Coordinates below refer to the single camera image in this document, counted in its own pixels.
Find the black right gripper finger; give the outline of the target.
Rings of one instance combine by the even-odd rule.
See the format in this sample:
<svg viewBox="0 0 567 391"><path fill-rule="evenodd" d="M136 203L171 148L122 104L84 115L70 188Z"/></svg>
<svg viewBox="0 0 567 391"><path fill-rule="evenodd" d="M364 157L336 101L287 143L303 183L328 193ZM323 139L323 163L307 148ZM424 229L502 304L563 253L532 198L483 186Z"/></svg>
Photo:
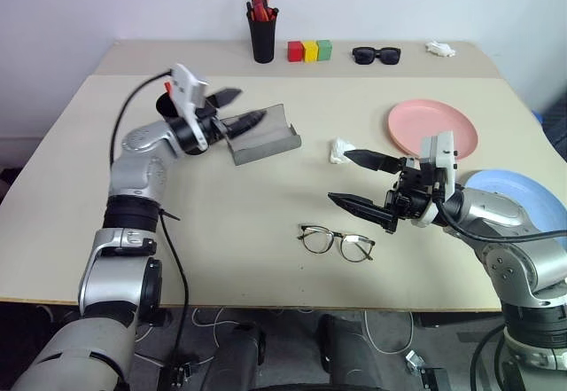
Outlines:
<svg viewBox="0 0 567 391"><path fill-rule="evenodd" d="M370 150L355 149L344 152L347 159L351 160L360 167L374 171L384 171L389 174L397 174L406 165L406 159L394 158L392 156L372 152Z"/></svg>
<svg viewBox="0 0 567 391"><path fill-rule="evenodd" d="M328 198L351 215L380 225L386 232L397 230L397 216L384 207L379 207L370 199L348 193L329 192Z"/></svg>

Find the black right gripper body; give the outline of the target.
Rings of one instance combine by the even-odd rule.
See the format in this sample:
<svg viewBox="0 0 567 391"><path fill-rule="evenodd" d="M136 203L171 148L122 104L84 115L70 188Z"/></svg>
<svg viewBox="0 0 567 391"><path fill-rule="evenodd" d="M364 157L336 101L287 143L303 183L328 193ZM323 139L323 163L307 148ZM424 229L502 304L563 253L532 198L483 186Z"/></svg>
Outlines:
<svg viewBox="0 0 567 391"><path fill-rule="evenodd" d="M397 182L386 193L384 207L402 219L420 218L431 202L434 167L414 158L399 158Z"/></svg>

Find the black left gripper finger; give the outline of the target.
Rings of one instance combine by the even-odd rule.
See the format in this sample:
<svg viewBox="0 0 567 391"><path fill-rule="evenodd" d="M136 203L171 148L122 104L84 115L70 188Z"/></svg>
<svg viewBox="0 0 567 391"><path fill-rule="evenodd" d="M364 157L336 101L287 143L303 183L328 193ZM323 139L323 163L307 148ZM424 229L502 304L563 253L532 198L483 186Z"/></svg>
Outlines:
<svg viewBox="0 0 567 391"><path fill-rule="evenodd" d="M233 139L252 130L263 120L265 115L264 110L259 110L238 116L235 121L227 125L227 137Z"/></svg>
<svg viewBox="0 0 567 391"><path fill-rule="evenodd" d="M242 91L238 88L223 88L206 97L206 102L215 109L231 104Z"/></svg>

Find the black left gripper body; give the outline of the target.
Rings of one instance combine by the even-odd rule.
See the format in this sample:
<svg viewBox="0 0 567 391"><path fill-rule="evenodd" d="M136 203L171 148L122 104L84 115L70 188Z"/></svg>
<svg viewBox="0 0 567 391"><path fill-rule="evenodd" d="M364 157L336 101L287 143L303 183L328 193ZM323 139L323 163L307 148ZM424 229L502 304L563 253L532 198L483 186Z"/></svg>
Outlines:
<svg viewBox="0 0 567 391"><path fill-rule="evenodd" d="M217 116L216 107L197 108L195 115L208 144L215 144L222 139L231 138L230 128Z"/></svg>

